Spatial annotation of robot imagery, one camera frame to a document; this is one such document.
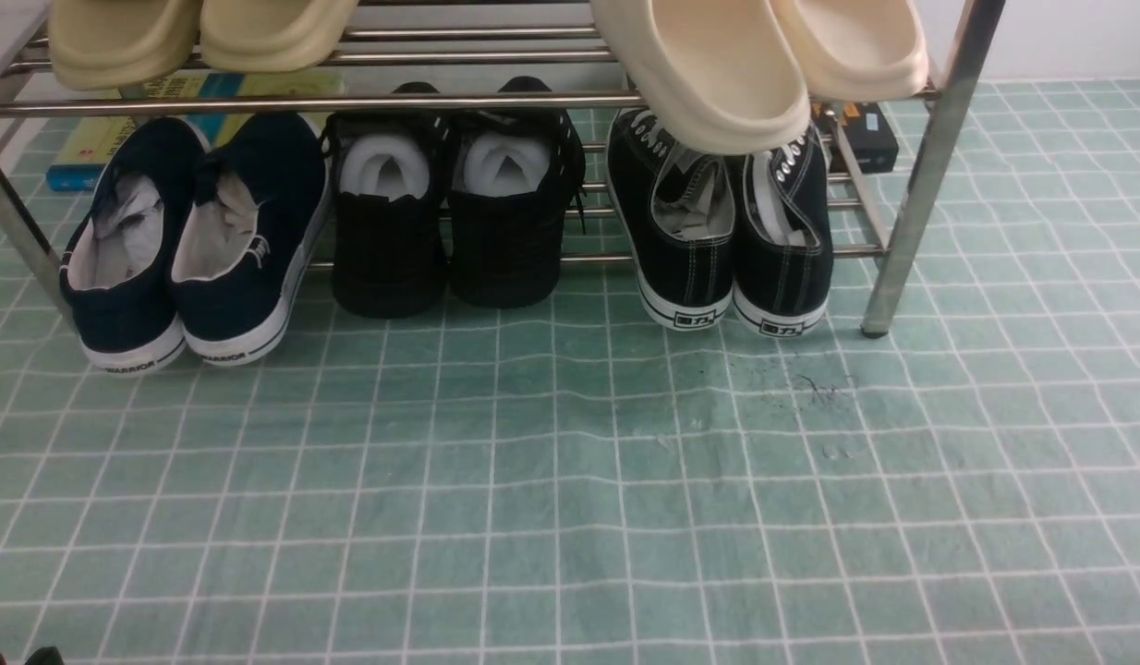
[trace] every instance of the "grid pattern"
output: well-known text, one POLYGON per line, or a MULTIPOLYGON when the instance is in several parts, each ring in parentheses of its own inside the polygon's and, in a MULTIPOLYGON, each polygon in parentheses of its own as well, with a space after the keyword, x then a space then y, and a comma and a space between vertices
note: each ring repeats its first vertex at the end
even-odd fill
MULTIPOLYGON (((890 117, 893 213, 926 116, 890 117)), ((57 244, 89 205, 42 186, 71 128, 13 177, 57 244)), ((829 324, 781 344, 667 333, 629 269, 392 324, 314 276, 260 366, 122 380, 0 233, 0 651, 1140 663, 1140 80, 984 84, 881 341, 873 277, 839 262, 829 324)))

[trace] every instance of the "white insole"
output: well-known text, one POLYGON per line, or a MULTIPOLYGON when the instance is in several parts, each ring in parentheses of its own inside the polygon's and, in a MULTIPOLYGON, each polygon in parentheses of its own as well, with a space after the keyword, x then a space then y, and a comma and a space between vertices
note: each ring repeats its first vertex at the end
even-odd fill
POLYGON ((188 217, 172 278, 214 279, 233 269, 258 232, 258 208, 241 177, 221 173, 214 201, 194 206, 188 217))
POLYGON ((341 192, 347 194, 384 196, 396 202, 402 196, 422 198, 430 188, 426 155, 408 133, 363 136, 344 157, 341 192))
POLYGON ((163 243, 163 202, 150 178, 125 176, 114 186, 119 205, 93 218, 71 258, 75 289, 109 289, 147 269, 163 243))
POLYGON ((464 185, 478 196, 514 196, 536 192, 549 170, 548 144, 537 138, 484 131, 467 147, 464 185))

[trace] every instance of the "box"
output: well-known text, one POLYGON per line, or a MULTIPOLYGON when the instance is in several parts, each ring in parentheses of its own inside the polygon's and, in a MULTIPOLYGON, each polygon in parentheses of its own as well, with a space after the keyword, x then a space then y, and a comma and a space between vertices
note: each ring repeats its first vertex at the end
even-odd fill
MULTIPOLYGON (((170 75, 148 83, 152 99, 223 98, 255 95, 339 95, 344 81, 337 73, 301 72, 286 75, 241 75, 241 73, 194 73, 170 75)), ((117 92, 106 98, 119 99, 117 92)), ((328 114, 310 114, 323 129, 328 114)), ((221 147, 237 132, 249 114, 194 114, 185 119, 202 130, 213 147, 221 147)), ((88 192, 93 189, 109 157, 119 152, 123 140, 135 131, 131 119, 82 119, 65 140, 54 164, 46 172, 46 181, 54 192, 88 192)))
MULTIPOLYGON (((816 103, 812 105, 812 117, 819 119, 819 125, 828 122, 823 117, 824 106, 816 103)), ((845 114, 840 119, 840 127, 845 130, 845 138, 849 139, 849 146, 857 157, 857 165, 864 173, 891 172, 894 164, 898 161, 898 139, 887 122, 886 114, 882 114, 881 106, 877 104, 846 104, 845 114)), ((839 151, 832 151, 832 172, 845 172, 845 160, 839 151)))

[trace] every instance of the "black box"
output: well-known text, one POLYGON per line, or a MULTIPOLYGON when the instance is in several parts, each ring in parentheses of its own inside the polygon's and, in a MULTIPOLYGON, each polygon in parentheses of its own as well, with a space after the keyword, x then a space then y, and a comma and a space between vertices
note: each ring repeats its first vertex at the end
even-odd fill
MULTIPOLYGON (((828 127, 829 119, 824 117, 824 108, 820 103, 812 105, 812 117, 817 119, 817 127, 828 127)), ((862 172, 891 172, 895 161, 898 161, 898 139, 894 137, 890 122, 887 122, 882 114, 881 106, 877 104, 846 104, 844 117, 840 119, 840 127, 845 130, 845 137, 849 139, 849 146, 857 157, 857 165, 862 172)), ((845 172, 845 160, 840 152, 832 148, 832 172, 845 172)))

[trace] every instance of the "cream slide sandal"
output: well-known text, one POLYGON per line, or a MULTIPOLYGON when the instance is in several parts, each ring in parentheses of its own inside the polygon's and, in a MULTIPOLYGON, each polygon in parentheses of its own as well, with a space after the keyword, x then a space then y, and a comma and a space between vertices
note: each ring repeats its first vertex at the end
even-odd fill
POLYGON ((73 90, 147 83, 181 67, 197 41, 199 0, 55 0, 49 56, 73 90))
POLYGON ((804 76, 767 0, 592 0, 604 41, 694 151, 777 148, 809 122, 804 76))
POLYGON ((202 55, 220 71, 292 72, 333 55, 358 0, 204 0, 202 55))
POLYGON ((928 83, 912 0, 772 0, 807 88, 845 102, 903 99, 928 83))

